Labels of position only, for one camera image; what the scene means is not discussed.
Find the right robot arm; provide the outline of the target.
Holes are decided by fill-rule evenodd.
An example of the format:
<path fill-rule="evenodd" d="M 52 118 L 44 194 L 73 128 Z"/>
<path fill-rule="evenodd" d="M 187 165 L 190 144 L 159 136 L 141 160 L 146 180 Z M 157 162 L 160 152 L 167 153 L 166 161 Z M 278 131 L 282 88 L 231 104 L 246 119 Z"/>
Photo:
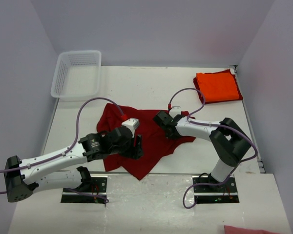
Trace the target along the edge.
<path fill-rule="evenodd" d="M 231 118 L 220 122 L 199 122 L 181 113 L 172 115 L 160 111 L 153 120 L 168 139 L 194 137 L 212 143 L 219 159 L 209 174 L 208 186 L 215 192 L 225 187 L 225 180 L 251 147 L 250 139 Z"/>

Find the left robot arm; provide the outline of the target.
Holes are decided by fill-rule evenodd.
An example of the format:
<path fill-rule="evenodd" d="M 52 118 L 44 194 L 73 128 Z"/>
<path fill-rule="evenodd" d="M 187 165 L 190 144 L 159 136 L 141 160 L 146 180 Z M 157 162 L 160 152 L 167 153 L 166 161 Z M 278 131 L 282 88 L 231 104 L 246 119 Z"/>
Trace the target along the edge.
<path fill-rule="evenodd" d="M 12 156 L 4 172 L 7 200 L 19 202 L 37 192 L 57 188 L 86 195 L 95 185 L 82 164 L 111 155 L 139 159 L 143 156 L 142 136 L 121 126 L 111 132 L 88 134 L 73 147 L 47 155 L 23 160 Z"/>

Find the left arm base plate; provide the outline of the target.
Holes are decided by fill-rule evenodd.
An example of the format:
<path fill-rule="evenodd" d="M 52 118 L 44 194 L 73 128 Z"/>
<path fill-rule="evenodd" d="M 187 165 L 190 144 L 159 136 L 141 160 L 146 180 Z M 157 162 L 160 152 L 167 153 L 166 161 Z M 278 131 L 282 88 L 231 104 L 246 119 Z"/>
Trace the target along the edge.
<path fill-rule="evenodd" d="M 75 188 L 78 193 L 63 188 L 61 203 L 106 204 L 107 179 L 106 175 L 91 175 L 90 185 Z"/>

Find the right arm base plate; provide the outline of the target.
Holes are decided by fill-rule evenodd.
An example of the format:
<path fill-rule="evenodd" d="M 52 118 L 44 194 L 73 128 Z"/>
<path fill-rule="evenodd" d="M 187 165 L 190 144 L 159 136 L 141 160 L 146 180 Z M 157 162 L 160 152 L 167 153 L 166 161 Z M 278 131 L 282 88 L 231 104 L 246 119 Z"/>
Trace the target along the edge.
<path fill-rule="evenodd" d="M 239 203 L 234 177 L 221 186 L 200 185 L 193 187 L 194 201 L 197 204 Z"/>

